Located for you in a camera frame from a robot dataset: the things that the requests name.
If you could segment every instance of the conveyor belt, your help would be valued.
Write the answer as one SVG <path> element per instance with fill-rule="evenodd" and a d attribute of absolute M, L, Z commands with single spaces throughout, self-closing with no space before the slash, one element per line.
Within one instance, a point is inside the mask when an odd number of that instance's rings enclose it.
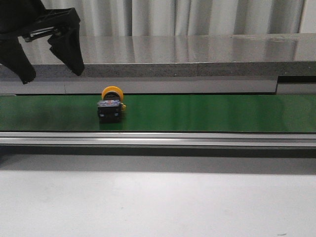
<path fill-rule="evenodd" d="M 2 96 L 0 140 L 5 144 L 19 137 L 12 143 L 315 146 L 315 95 L 126 95 L 122 122 L 106 124 L 98 121 L 99 99 L 100 95 Z"/>

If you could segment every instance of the gray ledge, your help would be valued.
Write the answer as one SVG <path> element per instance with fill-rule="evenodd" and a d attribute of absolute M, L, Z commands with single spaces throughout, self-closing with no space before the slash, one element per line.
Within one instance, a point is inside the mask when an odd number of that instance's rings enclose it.
<path fill-rule="evenodd" d="M 37 77 L 77 77 L 46 40 L 21 42 Z M 80 43 L 83 78 L 316 75 L 316 34 L 81 37 Z M 0 78 L 16 75 L 0 65 Z"/>

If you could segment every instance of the green conveyor belt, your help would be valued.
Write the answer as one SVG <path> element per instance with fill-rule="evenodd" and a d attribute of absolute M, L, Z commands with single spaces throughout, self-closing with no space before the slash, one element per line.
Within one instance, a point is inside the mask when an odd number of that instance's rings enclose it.
<path fill-rule="evenodd" d="M 316 95 L 125 95 L 112 124 L 99 124 L 100 98 L 0 96 L 0 130 L 316 132 Z"/>

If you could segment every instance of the white curtain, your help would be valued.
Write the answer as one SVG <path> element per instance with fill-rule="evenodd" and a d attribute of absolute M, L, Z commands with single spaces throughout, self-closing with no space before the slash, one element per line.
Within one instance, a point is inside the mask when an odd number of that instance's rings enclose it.
<path fill-rule="evenodd" d="M 172 36 L 297 33 L 307 0 L 42 1 L 75 7 L 83 36 Z"/>

